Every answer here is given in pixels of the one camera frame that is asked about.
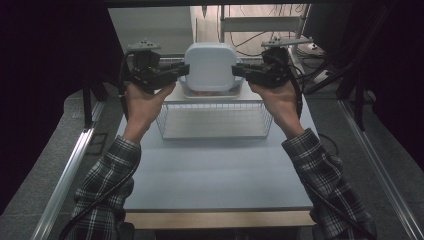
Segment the white wire basket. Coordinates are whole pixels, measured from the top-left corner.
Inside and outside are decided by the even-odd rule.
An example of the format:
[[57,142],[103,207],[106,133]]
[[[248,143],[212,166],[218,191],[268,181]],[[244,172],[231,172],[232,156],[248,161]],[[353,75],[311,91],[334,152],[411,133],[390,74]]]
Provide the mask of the white wire basket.
[[266,138],[272,116],[261,101],[172,102],[156,122],[163,139]]

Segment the plaid sleeve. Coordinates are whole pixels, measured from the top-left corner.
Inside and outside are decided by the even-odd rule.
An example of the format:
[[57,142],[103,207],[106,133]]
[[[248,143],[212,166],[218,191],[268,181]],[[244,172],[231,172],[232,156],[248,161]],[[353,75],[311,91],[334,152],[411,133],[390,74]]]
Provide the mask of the plaid sleeve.
[[[140,161],[140,145],[118,136],[108,152],[91,168],[75,194],[72,217],[103,195]],[[131,194],[131,178],[117,192],[89,212],[68,234],[67,239],[118,239],[119,226],[125,219],[125,199]]]
[[[341,212],[375,234],[375,225],[357,194],[342,176],[342,162],[331,157],[311,129],[282,143],[300,178]],[[305,188],[314,209],[312,219],[325,239],[366,239]]]

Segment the white plastic container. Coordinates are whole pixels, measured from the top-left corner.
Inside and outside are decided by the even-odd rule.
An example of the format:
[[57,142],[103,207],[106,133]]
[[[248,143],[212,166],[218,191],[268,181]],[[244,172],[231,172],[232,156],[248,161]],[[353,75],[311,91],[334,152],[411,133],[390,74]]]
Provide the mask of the white plastic container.
[[190,64],[189,75],[181,78],[194,91],[228,91],[236,81],[231,66],[237,63],[237,53],[226,43],[193,43],[186,51],[184,62]]

